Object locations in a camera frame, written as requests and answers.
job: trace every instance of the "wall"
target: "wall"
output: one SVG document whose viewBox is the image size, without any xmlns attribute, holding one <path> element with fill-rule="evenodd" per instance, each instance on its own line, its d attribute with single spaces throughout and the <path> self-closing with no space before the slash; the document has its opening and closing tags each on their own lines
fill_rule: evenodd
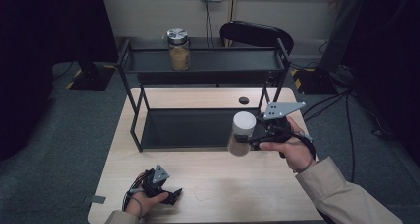
<svg viewBox="0 0 420 224">
<path fill-rule="evenodd" d="M 330 0 L 222 0 L 209 2 L 214 37 L 225 22 L 243 20 L 279 27 L 296 42 L 329 37 L 336 11 Z M 161 38 L 180 27 L 193 37 L 206 37 L 206 5 L 200 0 L 104 0 L 116 37 Z"/>
</svg>

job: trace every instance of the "jacket cuff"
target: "jacket cuff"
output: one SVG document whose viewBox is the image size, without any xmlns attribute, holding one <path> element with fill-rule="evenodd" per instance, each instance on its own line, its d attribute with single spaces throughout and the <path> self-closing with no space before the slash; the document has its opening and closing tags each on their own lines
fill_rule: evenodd
<svg viewBox="0 0 420 224">
<path fill-rule="evenodd" d="M 296 176 L 312 201 L 322 200 L 345 185 L 346 180 L 330 157 Z"/>
<path fill-rule="evenodd" d="M 136 223 L 139 223 L 139 218 L 127 212 L 113 211 L 105 222 L 105 224 L 121 224 L 121 223 L 136 224 Z"/>
</svg>

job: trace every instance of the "beige sleeve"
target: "beige sleeve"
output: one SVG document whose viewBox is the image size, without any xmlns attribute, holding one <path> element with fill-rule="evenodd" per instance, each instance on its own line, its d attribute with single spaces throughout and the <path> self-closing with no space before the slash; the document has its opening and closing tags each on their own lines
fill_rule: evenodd
<svg viewBox="0 0 420 224">
<path fill-rule="evenodd" d="M 138 224 L 138 223 L 139 223 L 139 219 L 136 216 L 129 214 L 127 212 L 123 212 L 123 211 L 113 211 L 105 222 L 105 224 Z"/>
<path fill-rule="evenodd" d="M 364 189 L 346 182 L 330 158 L 296 178 L 316 208 L 335 223 L 402 223 Z"/>
</svg>

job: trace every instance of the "white cup lid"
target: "white cup lid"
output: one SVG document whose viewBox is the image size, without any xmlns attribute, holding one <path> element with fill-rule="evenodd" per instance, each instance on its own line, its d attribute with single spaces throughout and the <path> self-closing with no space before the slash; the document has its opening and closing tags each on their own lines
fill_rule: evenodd
<svg viewBox="0 0 420 224">
<path fill-rule="evenodd" d="M 233 119 L 232 131 L 237 135 L 250 136 L 256 123 L 257 119 L 252 113 L 246 111 L 237 112 Z"/>
</svg>

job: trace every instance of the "right hand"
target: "right hand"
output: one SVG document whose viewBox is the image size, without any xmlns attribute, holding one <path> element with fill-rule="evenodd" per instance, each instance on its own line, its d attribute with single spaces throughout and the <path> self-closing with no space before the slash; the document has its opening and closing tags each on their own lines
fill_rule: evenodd
<svg viewBox="0 0 420 224">
<path fill-rule="evenodd" d="M 303 129 L 299 127 L 299 125 L 297 125 L 297 123 L 291 117 L 287 117 L 287 120 L 291 124 L 294 133 L 300 133 L 303 131 Z M 260 149 L 264 151 L 278 151 L 284 153 L 289 167 L 293 170 L 303 170 L 311 163 L 312 167 L 316 164 L 316 162 L 312 161 L 312 155 L 305 144 L 294 137 L 285 143 L 260 143 Z"/>
</svg>

